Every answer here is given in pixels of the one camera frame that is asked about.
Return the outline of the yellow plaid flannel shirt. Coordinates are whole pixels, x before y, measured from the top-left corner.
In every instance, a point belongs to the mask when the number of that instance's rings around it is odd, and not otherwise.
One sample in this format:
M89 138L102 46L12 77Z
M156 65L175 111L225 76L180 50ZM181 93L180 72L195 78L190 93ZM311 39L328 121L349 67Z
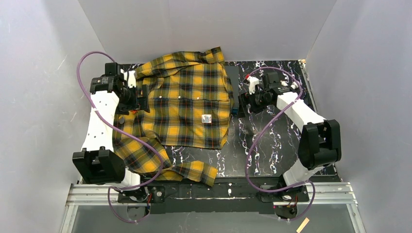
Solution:
M201 161L174 165L166 147L220 150L227 142L234 97L224 65L215 47L170 53L136 68L137 91L148 86L150 112L131 111L113 133L114 152L132 172L214 184L215 167Z

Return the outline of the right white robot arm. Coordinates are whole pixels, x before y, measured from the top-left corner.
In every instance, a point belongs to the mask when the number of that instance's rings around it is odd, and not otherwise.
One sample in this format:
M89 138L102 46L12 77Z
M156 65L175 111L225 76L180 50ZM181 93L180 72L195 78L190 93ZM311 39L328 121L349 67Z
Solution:
M248 90L238 97L239 118L245 117L248 112L260 113L272 105L280 111L263 128L264 132L279 116L285 114L301 133L298 158L292 167L282 174L279 187L263 189L253 186L256 190L266 193L305 185L312 175L342 157L339 123L334 119L325 119L306 105L301 99L301 85L297 81L288 84L280 80L280 71L279 68L275 68L261 79L254 77L252 72L246 75L244 82L248 85Z

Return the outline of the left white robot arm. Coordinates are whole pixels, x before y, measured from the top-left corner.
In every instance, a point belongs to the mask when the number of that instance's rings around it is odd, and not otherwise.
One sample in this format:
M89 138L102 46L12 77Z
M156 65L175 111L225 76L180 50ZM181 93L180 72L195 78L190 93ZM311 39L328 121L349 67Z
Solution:
M115 154L113 127L125 126L125 117L131 111L149 112L148 87L139 94L133 72L120 64L105 64L105 73L93 78L88 130L80 152L72 161L86 184L111 185L120 190L136 190L140 176L129 171L124 161Z

